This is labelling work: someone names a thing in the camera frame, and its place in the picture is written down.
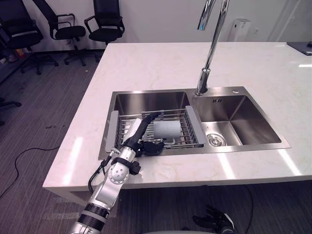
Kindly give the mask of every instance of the white device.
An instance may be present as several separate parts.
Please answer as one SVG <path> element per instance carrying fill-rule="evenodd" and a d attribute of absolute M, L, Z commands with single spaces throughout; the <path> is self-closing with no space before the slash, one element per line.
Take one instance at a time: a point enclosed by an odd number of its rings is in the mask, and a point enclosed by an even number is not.
<path fill-rule="evenodd" d="M 248 19 L 235 19 L 228 41 L 245 41 L 251 22 Z"/>
<path fill-rule="evenodd" d="M 154 139 L 174 139 L 181 136 L 180 121 L 154 121 Z"/>

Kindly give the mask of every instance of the kitchen island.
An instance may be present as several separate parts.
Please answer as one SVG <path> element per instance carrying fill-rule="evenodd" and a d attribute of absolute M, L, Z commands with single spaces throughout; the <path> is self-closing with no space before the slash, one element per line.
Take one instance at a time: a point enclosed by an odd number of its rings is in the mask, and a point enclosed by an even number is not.
<path fill-rule="evenodd" d="M 111 43 L 43 187 L 86 204 L 113 91 L 195 88 L 210 43 Z M 221 42 L 208 87 L 244 86 L 291 148 L 137 158 L 125 189 L 312 179 L 312 57 L 280 42 Z M 103 180 L 99 174 L 94 185 Z"/>

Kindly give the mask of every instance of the black cable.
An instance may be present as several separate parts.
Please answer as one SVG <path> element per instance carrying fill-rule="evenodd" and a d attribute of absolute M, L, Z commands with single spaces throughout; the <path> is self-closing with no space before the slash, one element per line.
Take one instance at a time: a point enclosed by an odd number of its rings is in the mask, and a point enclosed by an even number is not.
<path fill-rule="evenodd" d="M 250 214 L 250 219 L 249 219 L 249 223 L 248 223 L 248 226 L 247 226 L 247 229 L 245 231 L 245 234 L 247 234 L 251 224 L 252 224 L 252 220 L 253 220 L 253 215 L 254 215 L 254 199 L 253 199 L 253 195 L 252 193 L 250 192 L 250 189 L 248 188 L 247 185 L 245 185 L 245 188 L 248 190 L 249 192 L 249 195 L 250 195 L 250 200 L 251 200 L 251 203 L 252 203 L 252 208 L 251 208 L 251 214 Z"/>
<path fill-rule="evenodd" d="M 88 189 L 89 189 L 89 192 L 91 193 L 91 195 L 92 195 L 92 193 L 94 192 L 94 190 L 93 190 L 93 187 L 92 187 L 92 181 L 93 181 L 93 179 L 97 176 L 97 174 L 99 174 L 100 173 L 100 171 L 101 171 L 101 169 L 103 170 L 103 174 L 104 174 L 104 176 L 105 176 L 105 169 L 104 169 L 104 167 L 108 164 L 108 162 L 111 160 L 111 156 L 109 155 L 108 157 L 107 157 L 107 159 L 106 160 L 103 160 L 102 162 L 101 162 L 101 164 L 100 164 L 100 166 L 97 168 L 97 170 L 93 173 L 93 175 L 90 177 L 90 179 L 89 179 L 89 181 L 88 181 Z"/>
<path fill-rule="evenodd" d="M 1 198 L 4 196 L 4 194 L 14 185 L 14 183 L 17 181 L 17 179 L 18 179 L 18 177 L 19 177 L 19 175 L 20 175 L 19 170 L 18 170 L 18 168 L 17 168 L 17 160 L 18 160 L 18 158 L 19 158 L 20 156 L 22 156 L 25 152 L 30 151 L 30 150 L 52 151 L 52 150 L 58 149 L 59 147 L 60 147 L 60 146 L 58 146 L 58 147 L 56 147 L 56 148 L 53 148 L 53 149 L 30 148 L 30 149 L 27 149 L 27 150 L 24 150 L 23 152 L 21 152 L 21 153 L 16 157 L 16 159 L 15 159 L 15 161 L 14 161 L 14 167 L 15 167 L 15 170 L 16 170 L 16 172 L 17 172 L 17 175 L 16 175 L 14 181 L 9 185 L 9 187 L 7 187 L 7 188 L 4 190 L 4 192 L 0 195 L 0 199 L 1 199 Z"/>

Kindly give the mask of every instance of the chrome faucet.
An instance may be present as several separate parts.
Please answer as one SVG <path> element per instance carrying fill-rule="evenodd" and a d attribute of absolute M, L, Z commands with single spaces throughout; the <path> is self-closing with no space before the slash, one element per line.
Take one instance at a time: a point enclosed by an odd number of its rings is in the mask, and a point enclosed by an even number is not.
<path fill-rule="evenodd" d="M 216 27 L 215 27 L 214 37 L 211 43 L 206 65 L 203 69 L 201 69 L 200 79 L 198 81 L 197 88 L 195 90 L 195 94 L 197 96 L 203 95 L 208 90 L 207 80 L 210 74 L 210 64 L 215 53 L 216 45 L 219 41 L 220 32 L 221 32 L 223 23 L 225 21 L 226 13 L 228 12 L 229 2 L 230 0 L 222 0 L 221 11 L 220 11 L 218 23 L 216 24 Z M 206 1 L 205 7 L 203 9 L 203 12 L 201 13 L 201 17 L 198 23 L 198 27 L 197 27 L 198 30 L 201 30 L 201 31 L 205 30 L 210 13 L 212 12 L 212 9 L 214 7 L 214 4 L 215 4 L 215 0 Z"/>

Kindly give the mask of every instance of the chair armrest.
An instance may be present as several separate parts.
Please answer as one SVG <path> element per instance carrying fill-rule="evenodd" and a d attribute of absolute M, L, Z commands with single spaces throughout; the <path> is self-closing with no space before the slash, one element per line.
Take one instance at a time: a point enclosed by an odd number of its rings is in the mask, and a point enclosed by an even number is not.
<path fill-rule="evenodd" d="M 117 18 L 117 21 L 118 21 L 118 22 L 122 21 L 122 16 L 120 16 L 119 18 Z"/>
<path fill-rule="evenodd" d="M 62 14 L 62 15 L 57 15 L 57 17 L 64 17 L 64 16 L 71 16 L 71 17 L 73 17 L 73 19 L 74 19 L 74 23 L 73 23 L 73 25 L 75 25 L 75 15 L 74 15 L 73 13 L 70 13 L 70 14 Z"/>
<path fill-rule="evenodd" d="M 36 21 L 34 19 L 31 20 L 33 23 L 33 27 L 36 29 L 36 31 L 43 37 L 42 32 L 40 31 L 40 29 L 38 28 Z"/>
<path fill-rule="evenodd" d="M 68 23 L 70 26 L 72 26 L 72 24 L 68 21 L 65 21 L 65 22 L 57 22 L 57 23 L 51 23 L 49 22 L 49 26 L 50 26 L 50 37 L 54 40 L 57 40 L 55 37 L 54 37 L 54 30 L 58 30 L 58 27 L 57 25 L 58 24 L 62 24 L 62 23 Z"/>
<path fill-rule="evenodd" d="M 90 29 L 90 26 L 89 26 L 89 24 L 88 24 L 88 21 L 92 20 L 94 17 L 95 17 L 95 16 L 91 16 L 91 17 L 89 17 L 89 18 L 87 18 L 87 19 L 84 20 L 84 24 L 86 25 L 86 27 L 87 27 L 89 33 L 92 33 L 92 31 L 91 31 L 91 29 Z"/>

